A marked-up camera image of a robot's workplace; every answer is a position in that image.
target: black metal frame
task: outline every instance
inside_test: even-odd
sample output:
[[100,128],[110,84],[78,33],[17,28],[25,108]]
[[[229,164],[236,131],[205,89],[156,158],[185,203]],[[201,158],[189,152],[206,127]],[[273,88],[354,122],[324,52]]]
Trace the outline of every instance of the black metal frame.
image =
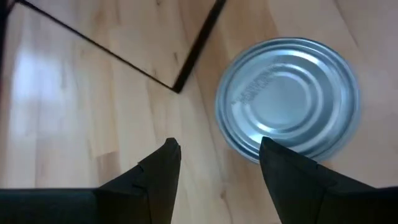
[[127,61],[126,59],[118,56],[116,53],[110,51],[109,49],[107,49],[106,47],[103,47],[102,45],[100,45],[99,43],[95,42],[94,40],[88,38],[87,36],[83,35],[82,33],[78,32],[77,30],[75,30],[74,28],[66,25],[65,23],[63,23],[62,21],[60,21],[59,19],[53,17],[52,15],[50,15],[49,13],[39,9],[38,7],[36,7],[35,5],[33,5],[32,3],[26,1],[26,0],[15,0],[11,3],[10,7],[7,8],[7,0],[2,0],[2,6],[1,6],[1,21],[0,21],[0,65],[2,65],[2,55],[3,55],[3,47],[4,47],[4,38],[5,38],[5,34],[6,34],[6,26],[7,26],[7,17],[10,14],[10,12],[12,11],[15,3],[19,3],[25,7],[28,7],[36,12],[38,12],[39,14],[41,14],[42,16],[45,16],[47,19],[50,19],[51,21],[57,23],[58,25],[62,26],[63,28],[69,30],[70,32],[76,34],[77,36],[81,37],[82,39],[86,40],[87,42],[93,44],[94,46],[96,46],[98,49],[102,50],[103,52],[109,54],[110,56],[116,58],[117,60],[119,60],[120,62],[130,66],[131,68],[137,70],[138,72],[142,73],[143,75],[149,77],[150,79],[152,79],[153,81],[157,82],[158,84],[162,85],[163,87],[172,90],[176,93],[180,93],[185,85],[185,82],[188,80],[189,75],[191,74],[196,61],[198,60],[201,51],[203,50],[207,39],[210,36],[211,30],[213,29],[214,25],[216,24],[217,18],[221,13],[221,10],[223,8],[223,6],[225,5],[226,0],[216,0],[215,4],[213,5],[212,9],[210,10],[205,23],[202,25],[201,30],[199,31],[198,36],[196,37],[191,49],[190,49],[190,53],[188,55],[188,57],[185,59],[185,62],[180,70],[180,73],[174,83],[173,86],[168,86],[166,84],[164,84],[163,82],[159,81],[158,79],[154,78],[153,76],[149,75],[147,72],[143,71],[142,69],[140,69],[139,67],[135,66],[134,64],[132,64],[131,62]]

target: tin can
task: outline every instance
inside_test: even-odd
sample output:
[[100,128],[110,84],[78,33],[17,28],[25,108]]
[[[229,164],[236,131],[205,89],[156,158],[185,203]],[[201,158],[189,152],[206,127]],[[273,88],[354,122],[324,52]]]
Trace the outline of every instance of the tin can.
[[218,87],[215,112],[228,144],[259,162],[263,136],[316,161],[350,139],[359,88],[347,62],[313,40],[279,38],[239,54]]

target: can lid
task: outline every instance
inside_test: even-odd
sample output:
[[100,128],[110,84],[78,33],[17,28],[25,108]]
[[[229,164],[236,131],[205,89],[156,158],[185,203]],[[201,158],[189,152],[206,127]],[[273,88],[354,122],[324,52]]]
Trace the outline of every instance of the can lid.
[[254,162],[263,136],[316,161],[327,159],[359,121],[350,67],[308,39],[272,39],[239,54],[224,72],[215,103],[228,144]]

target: metal can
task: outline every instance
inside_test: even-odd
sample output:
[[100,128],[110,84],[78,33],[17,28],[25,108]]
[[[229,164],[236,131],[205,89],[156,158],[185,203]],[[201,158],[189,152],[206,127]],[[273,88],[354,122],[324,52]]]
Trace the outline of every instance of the metal can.
[[279,38],[239,54],[218,87],[215,112],[228,144],[259,162],[263,136],[316,161],[355,132],[359,88],[347,62],[313,40]]

